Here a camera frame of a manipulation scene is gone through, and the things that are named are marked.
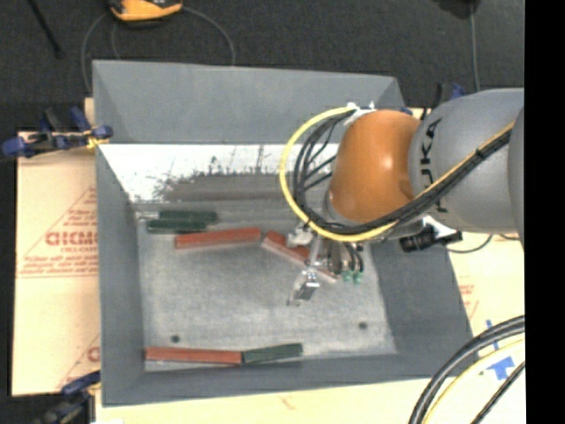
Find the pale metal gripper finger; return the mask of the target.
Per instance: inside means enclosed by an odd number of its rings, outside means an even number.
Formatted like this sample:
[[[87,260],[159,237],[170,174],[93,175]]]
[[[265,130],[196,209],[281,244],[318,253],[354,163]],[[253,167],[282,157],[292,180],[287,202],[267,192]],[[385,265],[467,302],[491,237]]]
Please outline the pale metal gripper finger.
[[[306,280],[302,287],[302,298],[304,301],[309,300],[313,294],[317,291],[320,287],[320,283],[318,281],[317,274],[311,270],[305,270],[306,273]]]
[[[303,303],[304,299],[302,298],[303,292],[302,287],[306,280],[306,273],[302,270],[297,277],[293,280],[292,286],[290,287],[290,292],[287,298],[287,305],[290,306],[299,306]]]

